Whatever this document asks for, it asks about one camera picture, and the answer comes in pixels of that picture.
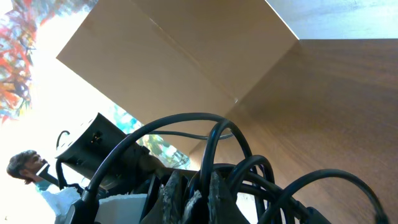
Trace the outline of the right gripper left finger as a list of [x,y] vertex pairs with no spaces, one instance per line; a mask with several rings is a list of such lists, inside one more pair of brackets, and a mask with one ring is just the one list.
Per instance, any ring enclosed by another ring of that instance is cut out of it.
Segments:
[[151,180],[140,224],[178,224],[182,222],[183,194],[187,178],[178,170]]

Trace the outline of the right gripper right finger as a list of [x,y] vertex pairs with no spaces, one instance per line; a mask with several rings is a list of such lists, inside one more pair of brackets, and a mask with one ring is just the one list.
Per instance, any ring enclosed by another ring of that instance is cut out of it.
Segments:
[[209,224],[249,224],[217,171],[211,174],[208,209]]

